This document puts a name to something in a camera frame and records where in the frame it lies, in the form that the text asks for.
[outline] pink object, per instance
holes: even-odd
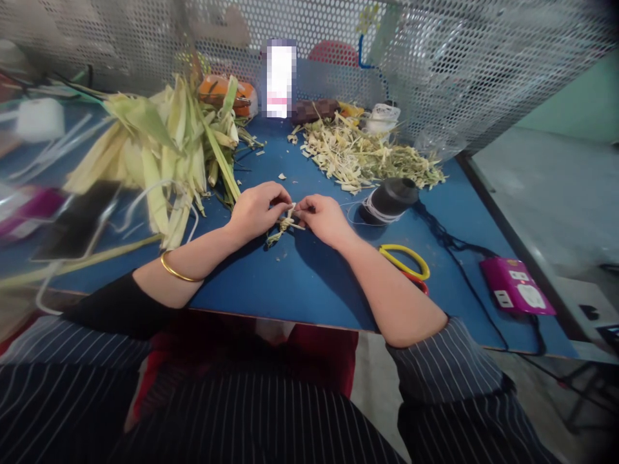
[[[26,186],[0,201],[0,239],[15,242],[26,238],[64,203],[56,190]]]
[[[550,314],[556,311],[522,261],[490,258],[479,263],[496,302],[510,313]]]
[[[359,54],[345,42],[321,41],[311,49],[308,59],[321,63],[359,67]]]

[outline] green wall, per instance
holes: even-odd
[[[595,142],[619,140],[619,50],[607,54],[516,126]]]

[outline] black sleeve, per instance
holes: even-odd
[[[135,283],[133,271],[100,288],[65,311],[61,318],[99,332],[148,340],[181,309],[155,301]]]

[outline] gray floor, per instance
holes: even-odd
[[[561,388],[554,379],[541,373],[515,354],[490,352],[499,367],[518,388],[518,399],[544,445],[564,463],[589,463],[593,453],[608,443],[608,432],[596,430],[572,435],[561,417],[567,417],[577,395]],[[567,374],[581,362],[576,360],[536,360],[555,374]],[[583,387],[587,377],[580,380]],[[380,335],[361,334],[357,348],[357,369],[352,401],[370,419],[392,446],[408,462],[410,457],[398,433],[397,415],[402,403],[395,364]],[[582,423],[606,424],[608,415],[593,405],[586,405]]]
[[[598,268],[619,262],[619,150],[510,128],[473,160],[555,273],[597,284],[619,307],[619,279]]]

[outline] smartphone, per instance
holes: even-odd
[[[90,256],[118,202],[120,189],[120,182],[98,180],[84,195],[69,197],[31,260],[80,260]]]

